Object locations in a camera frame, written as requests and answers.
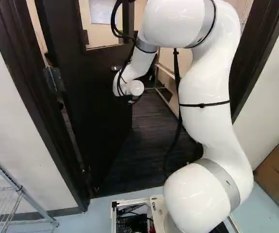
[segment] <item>window blind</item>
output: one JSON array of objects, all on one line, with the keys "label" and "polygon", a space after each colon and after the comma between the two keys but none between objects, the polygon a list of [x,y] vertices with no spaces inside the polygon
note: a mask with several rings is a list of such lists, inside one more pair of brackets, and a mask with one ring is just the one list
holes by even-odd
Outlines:
[{"label": "window blind", "polygon": [[115,2],[116,0],[89,0],[91,23],[110,24],[111,13]]}]

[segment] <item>metal shelving rack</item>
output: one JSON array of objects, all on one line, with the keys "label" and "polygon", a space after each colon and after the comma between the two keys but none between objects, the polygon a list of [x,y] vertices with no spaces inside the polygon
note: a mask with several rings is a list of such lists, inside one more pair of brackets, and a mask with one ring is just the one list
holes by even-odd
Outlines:
[{"label": "metal shelving rack", "polygon": [[[53,232],[54,228],[59,225],[58,221],[52,218],[48,213],[29,195],[27,190],[19,184],[19,182],[1,165],[0,163],[0,175],[10,184],[11,187],[0,187],[0,233],[5,233],[10,224],[27,224],[27,223],[37,223],[46,222],[50,223],[49,229],[35,229],[33,231],[11,231],[11,232],[37,232],[37,233],[48,233]],[[22,199],[25,199],[39,214],[44,218],[44,220],[39,221],[20,221],[12,222],[12,219],[16,213],[19,203]]]}]

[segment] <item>dark door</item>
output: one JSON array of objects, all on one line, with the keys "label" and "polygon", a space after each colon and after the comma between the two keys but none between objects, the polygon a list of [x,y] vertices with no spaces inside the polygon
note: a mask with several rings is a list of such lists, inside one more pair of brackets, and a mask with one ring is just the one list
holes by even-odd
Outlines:
[{"label": "dark door", "polygon": [[[112,66],[131,44],[86,49],[78,0],[36,0],[49,55],[66,87],[66,108],[85,168],[97,190],[131,129],[131,106],[115,98]],[[133,4],[123,5],[123,31],[133,33]]]}]

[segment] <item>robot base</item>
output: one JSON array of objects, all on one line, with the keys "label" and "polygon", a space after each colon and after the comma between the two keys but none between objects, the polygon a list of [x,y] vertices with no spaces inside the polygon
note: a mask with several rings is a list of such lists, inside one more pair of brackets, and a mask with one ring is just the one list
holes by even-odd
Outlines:
[{"label": "robot base", "polygon": [[[116,233],[117,210],[120,208],[135,206],[146,207],[145,211],[142,213],[146,213],[147,217],[153,219],[156,233],[183,233],[176,227],[174,221],[168,213],[163,195],[156,195],[143,199],[113,201],[111,206],[111,233]],[[230,215],[224,223],[230,232],[242,233],[232,215]]]},{"label": "robot base", "polygon": [[154,228],[157,233],[183,233],[168,213],[163,195],[150,197]]}]

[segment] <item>door frame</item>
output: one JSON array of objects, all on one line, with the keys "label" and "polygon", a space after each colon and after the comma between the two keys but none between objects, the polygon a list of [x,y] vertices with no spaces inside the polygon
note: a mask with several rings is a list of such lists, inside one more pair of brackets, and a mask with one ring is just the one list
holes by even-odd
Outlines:
[{"label": "door frame", "polygon": [[90,193],[57,101],[49,92],[45,67],[26,1],[0,0],[0,52],[13,82],[53,161],[85,212]]},{"label": "door frame", "polygon": [[254,0],[232,62],[229,90],[234,122],[279,36],[279,0]]},{"label": "door frame", "polygon": [[[131,4],[125,6],[125,11],[133,11]],[[131,24],[124,24],[129,28],[125,33],[133,31]],[[278,35],[279,0],[254,0],[230,73],[234,77],[230,80],[233,121],[251,93]],[[90,186],[76,160],[58,105],[45,83],[44,63],[25,1],[0,0],[0,52],[66,185],[80,210],[86,211]]]}]

